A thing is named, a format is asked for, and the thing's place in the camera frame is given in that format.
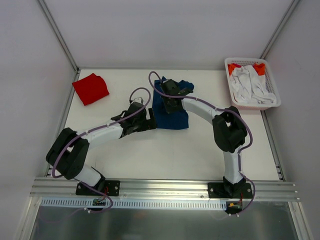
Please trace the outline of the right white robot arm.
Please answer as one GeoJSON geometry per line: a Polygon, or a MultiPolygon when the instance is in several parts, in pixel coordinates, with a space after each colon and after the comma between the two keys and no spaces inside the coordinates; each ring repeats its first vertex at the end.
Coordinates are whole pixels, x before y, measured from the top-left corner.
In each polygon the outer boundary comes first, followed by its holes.
{"type": "Polygon", "coordinates": [[[196,114],[212,125],[215,144],[223,152],[223,184],[213,192],[222,198],[238,198],[246,179],[242,176],[240,149],[248,134],[236,107],[217,109],[210,103],[191,95],[193,90],[180,88],[172,79],[161,80],[162,100],[168,114],[187,111],[196,114]]]}

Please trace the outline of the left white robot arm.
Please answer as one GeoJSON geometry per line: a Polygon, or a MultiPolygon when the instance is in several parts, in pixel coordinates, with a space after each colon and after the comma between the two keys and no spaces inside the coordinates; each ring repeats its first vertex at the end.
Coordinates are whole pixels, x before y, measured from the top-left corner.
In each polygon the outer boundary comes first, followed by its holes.
{"type": "Polygon", "coordinates": [[[112,117],[105,125],[83,133],[69,127],[64,128],[45,160],[65,179],[79,182],[75,192],[78,196],[118,196],[120,182],[107,181],[102,173],[85,164],[85,160],[90,150],[108,141],[121,139],[132,133],[154,130],[157,124],[152,108],[140,110],[142,107],[141,103],[134,101],[127,110],[112,117]]]}

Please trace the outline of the blue t shirt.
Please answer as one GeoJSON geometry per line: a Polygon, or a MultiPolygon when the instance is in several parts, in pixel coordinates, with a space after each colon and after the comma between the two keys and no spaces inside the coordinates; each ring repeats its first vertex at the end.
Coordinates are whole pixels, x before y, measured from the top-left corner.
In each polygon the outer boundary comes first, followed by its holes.
{"type": "MultiPolygon", "coordinates": [[[[179,82],[174,81],[174,83],[179,88],[179,90],[189,89],[191,90],[191,93],[193,93],[193,90],[195,88],[193,83],[185,80],[181,80],[179,82]]],[[[160,80],[154,81],[154,87],[159,92],[163,93],[160,80]]],[[[189,115],[182,108],[181,100],[181,98],[164,97],[153,90],[152,109],[158,129],[184,130],[189,128],[189,115]],[[173,103],[177,105],[178,109],[175,109],[171,113],[167,113],[165,104],[165,101],[167,100],[172,100],[173,103]]]]}

